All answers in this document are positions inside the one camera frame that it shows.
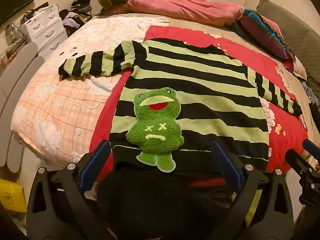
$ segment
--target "green and black striped shirt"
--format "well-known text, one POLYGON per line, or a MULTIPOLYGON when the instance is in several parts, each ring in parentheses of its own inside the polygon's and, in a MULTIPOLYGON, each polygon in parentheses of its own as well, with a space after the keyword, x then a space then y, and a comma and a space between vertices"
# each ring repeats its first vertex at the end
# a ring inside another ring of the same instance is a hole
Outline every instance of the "green and black striped shirt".
POLYGON ((259 96, 292 115, 302 114, 279 87, 213 45, 198 48, 162 38, 123 41, 115 50, 67 59, 59 74, 109 76, 125 68, 133 73, 121 93, 109 138, 115 165, 152 168, 137 161, 140 150, 126 139, 136 121, 133 99, 138 93, 164 87, 177 92, 181 111, 176 120, 184 144, 172 153, 175 172, 217 172, 210 155, 216 138, 244 163, 265 170, 269 134, 259 96))

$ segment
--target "metal screw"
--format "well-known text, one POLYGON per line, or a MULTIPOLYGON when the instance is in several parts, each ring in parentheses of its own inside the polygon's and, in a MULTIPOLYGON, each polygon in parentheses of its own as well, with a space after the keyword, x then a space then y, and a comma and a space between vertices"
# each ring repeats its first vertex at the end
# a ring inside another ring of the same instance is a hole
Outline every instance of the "metal screw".
POLYGON ((280 169, 276 169, 276 174, 281 175, 282 171, 280 169))
POLYGON ((253 170, 253 166, 252 166, 251 164, 247 164, 247 165, 245 166, 245 169, 246 169, 247 171, 252 171, 252 170, 253 170))
POLYGON ((39 174, 42 174, 42 173, 44 173, 44 172, 45 172, 45 168, 44 168, 44 167, 39 168, 39 170, 38 170, 38 173, 39 173, 39 174))
POLYGON ((69 163, 68 166, 67 166, 67 169, 68 170, 73 170, 75 167, 76 167, 75 163, 69 163))

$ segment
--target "blue gripper pad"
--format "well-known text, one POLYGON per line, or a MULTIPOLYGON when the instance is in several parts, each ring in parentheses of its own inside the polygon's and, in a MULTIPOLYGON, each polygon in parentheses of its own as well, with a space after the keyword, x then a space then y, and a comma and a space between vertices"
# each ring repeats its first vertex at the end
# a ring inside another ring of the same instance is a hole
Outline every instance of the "blue gripper pad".
POLYGON ((235 192, 242 189, 241 174, 217 141, 211 143, 211 156, 226 184, 235 192))
POLYGON ((309 139, 305 139, 302 143, 302 147, 314 158, 320 161, 320 149, 313 142, 309 139))
POLYGON ((98 150, 95 149, 95 151, 95 155, 91 158, 80 174, 79 190, 81 192, 86 192, 92 189, 100 171, 110 156, 110 143, 108 141, 104 141, 100 148, 98 150))

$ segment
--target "red blanket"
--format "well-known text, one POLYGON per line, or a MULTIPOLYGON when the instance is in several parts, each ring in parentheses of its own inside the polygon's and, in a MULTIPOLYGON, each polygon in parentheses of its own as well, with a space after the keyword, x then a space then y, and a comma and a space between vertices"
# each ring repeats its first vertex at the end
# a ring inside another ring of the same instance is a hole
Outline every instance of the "red blanket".
MULTIPOLYGON (((226 54, 239 59, 245 65, 266 77, 273 84, 281 88, 287 95, 295 99, 295 96, 290 93, 288 84, 274 60, 238 43, 201 31, 193 31, 177 27, 151 26, 146 33, 145 40, 153 38, 180 40, 197 47, 207 47, 213 44, 214 46, 222 49, 226 54)), ((90 150, 93 150, 101 139, 109 138, 111 122, 116 110, 116 104, 119 100, 123 86, 130 74, 130 72, 126 72, 121 77, 119 83, 113 89, 110 98, 107 100, 98 120, 96 130, 93 134, 90 150)), ((304 152, 302 142, 307 138, 307 130, 297 117, 288 114, 265 99, 261 99, 261 103, 266 114, 269 128, 270 148, 267 171, 273 171, 274 169, 279 168, 283 173, 286 173, 290 167, 284 160, 285 153, 291 148, 295 149, 299 154, 304 152)), ((101 171, 98 181, 103 179, 104 176, 112 169, 113 156, 111 155, 104 169, 101 171)))

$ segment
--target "sweatshirt sleeve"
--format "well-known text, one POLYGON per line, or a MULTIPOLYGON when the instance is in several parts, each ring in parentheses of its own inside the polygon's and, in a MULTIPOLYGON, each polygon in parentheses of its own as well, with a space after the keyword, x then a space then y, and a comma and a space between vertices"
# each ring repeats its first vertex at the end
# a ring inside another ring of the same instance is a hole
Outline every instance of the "sweatshirt sleeve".
POLYGON ((65 79, 86 74, 110 76, 130 68, 136 58, 136 41, 122 41, 114 50, 96 51, 77 58, 68 58, 59 67, 58 73, 65 79))
POLYGON ((302 114, 301 107, 298 105, 297 101, 292 100, 283 90, 249 67, 248 81, 257 89, 260 97, 279 106, 289 114, 294 116, 302 114))

